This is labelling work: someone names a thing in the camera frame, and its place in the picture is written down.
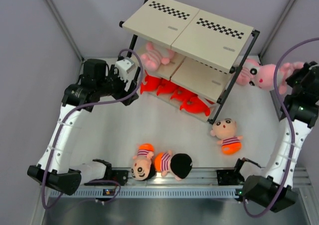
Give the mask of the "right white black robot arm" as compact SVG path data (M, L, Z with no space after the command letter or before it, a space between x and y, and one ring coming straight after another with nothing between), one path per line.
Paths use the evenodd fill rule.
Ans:
M319 65L312 61L287 78L292 88L282 103L278 138L267 166L260 174L240 166L233 170L233 179L243 184L238 195L242 201L252 201L266 211L277 213L295 204L293 175L299 153L313 129L319 107Z

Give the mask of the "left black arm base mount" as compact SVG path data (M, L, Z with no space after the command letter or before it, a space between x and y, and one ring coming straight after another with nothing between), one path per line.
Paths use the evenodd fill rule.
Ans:
M110 181L116 181L121 186L125 185L128 181L128 170L109 170L105 173L104 177L102 179L95 179L93 181L90 181L88 183L85 183L85 186L111 186L116 185L111 182L106 182L106 180Z

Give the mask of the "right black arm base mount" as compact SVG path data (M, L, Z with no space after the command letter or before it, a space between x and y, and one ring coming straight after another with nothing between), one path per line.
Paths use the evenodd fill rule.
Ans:
M242 185L244 177L234 169L217 170L217 182L219 186Z

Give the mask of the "pink striped frog plush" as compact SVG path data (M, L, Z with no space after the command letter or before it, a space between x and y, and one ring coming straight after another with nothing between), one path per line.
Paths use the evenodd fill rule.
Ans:
M169 64L175 55L175 51L153 42L147 42L145 49L146 52L140 55L140 60L148 71L156 71L161 64Z
M277 83L279 94L282 95L287 91L288 85L286 79L293 74L297 69L303 67L303 62L284 63L279 67L277 71L277 79L274 80L275 64L268 64L252 68L250 74L253 76L249 82L251 86L257 86L258 88L266 91L274 90L274 81Z
M254 59L246 59L239 76L236 79L236 83L241 86L251 85L254 86L254 77L258 73L260 64Z

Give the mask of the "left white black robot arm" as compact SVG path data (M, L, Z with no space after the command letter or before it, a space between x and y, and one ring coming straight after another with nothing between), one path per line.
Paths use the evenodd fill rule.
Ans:
M102 97L111 96L124 105L138 98L136 88L140 69L126 57L114 65L105 60L88 59L75 84L69 85L62 98L60 114L52 138L36 165L27 175L39 184L72 195L82 184L97 180L102 185L112 181L111 164L101 159L70 166L74 146L87 117Z

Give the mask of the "red whale plush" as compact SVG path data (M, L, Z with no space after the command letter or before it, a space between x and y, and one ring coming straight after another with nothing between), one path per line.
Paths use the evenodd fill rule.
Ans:
M172 81L162 79L157 89L156 95L159 96L160 94L172 94L177 88L177 84L173 83Z
M162 78L152 76L146 70L144 70L144 74L144 80L140 86L140 94L156 91L162 82Z
M195 97L196 94L183 88L183 87L178 87L170 97L171 100L177 100L179 102L187 102L189 101L190 98Z
M188 113L200 114L204 113L205 116L211 114L211 109L215 106L215 103L199 96L191 97L188 101L184 101L179 110L185 110Z

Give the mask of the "boy doll near shelf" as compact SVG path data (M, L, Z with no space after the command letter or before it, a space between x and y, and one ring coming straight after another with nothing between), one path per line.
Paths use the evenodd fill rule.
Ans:
M210 131L211 136L218 138L217 145L225 155L232 155L242 148L242 135L237 135L237 122L225 118L215 122Z

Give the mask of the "red whale plush leftmost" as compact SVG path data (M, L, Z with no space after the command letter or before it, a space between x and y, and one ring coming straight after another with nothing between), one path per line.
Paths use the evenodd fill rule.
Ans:
M162 82L162 78L152 76L146 70L144 70L144 74L144 80L140 86L140 94L156 91Z

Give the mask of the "beige three-tier shelf black frame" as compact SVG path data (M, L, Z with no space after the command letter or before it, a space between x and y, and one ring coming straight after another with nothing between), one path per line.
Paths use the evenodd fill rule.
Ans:
M146 41L137 51L139 57L147 42L175 51L169 64L144 70L214 102L209 116L181 110L209 123L217 120L260 34L252 26L175 0L145 0L120 27L132 33L131 49L138 38ZM171 100L173 93L157 96L156 92L148 93L178 109L183 103Z

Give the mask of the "red whale plush rightmost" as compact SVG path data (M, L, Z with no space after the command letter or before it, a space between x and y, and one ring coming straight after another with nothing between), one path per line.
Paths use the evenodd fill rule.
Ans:
M188 113L200 114L204 113L205 116L211 114L211 109L215 106L215 103L199 96L191 97L188 101L184 101L179 110L185 110Z

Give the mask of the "boy doll black hair back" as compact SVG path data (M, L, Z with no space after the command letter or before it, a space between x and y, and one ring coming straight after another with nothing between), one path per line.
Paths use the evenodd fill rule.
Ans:
M192 170L192 158L185 153L173 154L171 150L159 153L154 159L154 166L161 177L171 173L176 180L185 179Z

